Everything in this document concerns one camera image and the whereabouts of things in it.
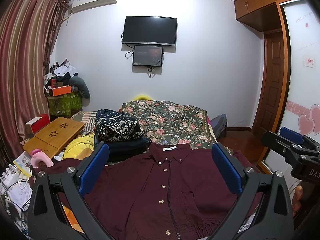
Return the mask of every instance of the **shirt label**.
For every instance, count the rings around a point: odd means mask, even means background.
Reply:
[[[163,148],[163,151],[170,151],[170,150],[173,150],[175,149],[176,146],[173,146],[173,147],[168,147],[168,148]]]

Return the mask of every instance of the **shirt collar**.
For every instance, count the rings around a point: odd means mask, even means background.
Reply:
[[[175,149],[164,151],[165,148],[172,147],[175,147]],[[155,160],[158,166],[161,166],[168,156],[173,156],[179,163],[182,163],[190,152],[191,147],[189,144],[160,145],[151,143],[149,147],[149,155]]]

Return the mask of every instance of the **yellow inflatable ring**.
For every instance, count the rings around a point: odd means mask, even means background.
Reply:
[[[137,100],[152,100],[152,99],[148,96],[140,95],[133,99],[133,101],[137,101]]]

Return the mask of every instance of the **wooden floor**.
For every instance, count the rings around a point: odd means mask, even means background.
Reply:
[[[262,142],[249,131],[228,131],[226,137],[218,139],[224,146],[241,150],[248,161],[256,165],[264,146]]]

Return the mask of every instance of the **wall-mounted monitor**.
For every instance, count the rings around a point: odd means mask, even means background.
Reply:
[[[177,18],[127,16],[124,23],[124,44],[176,45]]]
[[[135,45],[133,51],[134,66],[161,67],[163,46]]]

